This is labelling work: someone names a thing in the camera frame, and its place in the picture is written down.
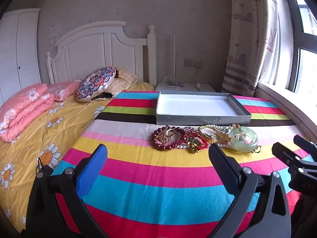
nightstand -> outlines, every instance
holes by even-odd
[[[196,83],[184,83],[183,87],[167,87],[162,82],[157,84],[155,91],[201,91],[201,92],[215,92],[215,90],[208,84],[200,84],[200,89],[196,88]]]

screw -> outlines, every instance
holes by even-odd
[[[44,174],[42,172],[38,172],[36,175],[37,178],[42,178],[43,176],[44,176]]]
[[[66,173],[67,175],[71,175],[71,174],[73,173],[73,171],[74,171],[74,169],[71,168],[71,167],[69,167],[69,168],[66,168],[65,173]]]
[[[279,172],[274,171],[274,172],[273,172],[273,176],[276,177],[276,178],[279,178],[280,174],[279,174]]]
[[[251,170],[250,168],[248,168],[248,167],[244,167],[244,168],[242,168],[242,170],[243,170],[243,172],[245,172],[246,174],[252,173],[252,170]]]

yellow stripe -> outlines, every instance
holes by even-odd
[[[251,119],[254,120],[290,120],[285,114],[251,113],[251,115]]]
[[[207,149],[204,149],[197,154],[189,153],[185,149],[158,151],[153,148],[124,145],[84,137],[80,137],[80,139],[73,145],[73,148],[92,154],[99,144],[104,144],[107,146],[108,158],[126,162],[167,167],[212,166],[208,157]],[[299,149],[299,147],[296,146],[293,141],[282,142],[282,144],[287,146],[292,151]],[[235,160],[241,164],[272,158],[274,156],[272,155],[271,149],[272,145],[267,145],[263,146],[261,152],[258,154],[236,152],[231,149],[224,149],[224,153],[227,156],[234,157]]]
[[[128,113],[128,114],[156,115],[155,108],[147,108],[147,107],[113,107],[113,106],[107,106],[101,112],[102,113]]]

red stripe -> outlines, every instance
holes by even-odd
[[[295,153],[302,158],[308,155],[303,149],[299,149]],[[63,160],[77,165],[81,159],[89,156],[90,154],[87,152],[71,148]],[[269,175],[273,171],[286,168],[286,165],[276,157],[242,163],[240,166],[248,166],[255,173],[261,175]],[[222,185],[214,167],[161,167],[111,158],[107,159],[100,175],[154,187],[196,188]]]
[[[240,99],[246,99],[246,100],[256,100],[256,101],[264,101],[264,102],[270,102],[270,100],[263,99],[263,98],[257,98],[257,97],[243,97],[243,96],[233,96],[234,98],[240,98]]]
[[[128,90],[125,90],[123,92],[125,93],[159,93],[159,91],[128,91]]]
[[[60,205],[61,211],[67,210],[62,195],[56,195]],[[296,201],[299,198],[299,193],[291,191],[286,194],[290,212],[293,211]],[[156,225],[141,223],[116,215],[109,214],[100,209],[87,205],[88,210],[93,215],[97,223],[111,238],[155,238],[155,237],[182,237],[182,238],[206,238],[212,230],[217,226],[218,222],[196,224],[196,225]],[[237,233],[244,231],[253,216],[254,211],[246,213]],[[74,232],[79,233],[74,221],[69,219],[70,215],[64,215],[68,227]]]
[[[272,108],[272,107],[258,107],[258,106],[246,106],[250,113],[269,113],[269,114],[285,114],[280,108]]]
[[[144,107],[144,108],[155,108],[156,99],[124,99],[116,98],[109,102],[108,106],[113,107]]]

pink blanket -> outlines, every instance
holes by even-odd
[[[54,103],[46,84],[35,84],[10,97],[0,108],[0,137],[11,142]]]

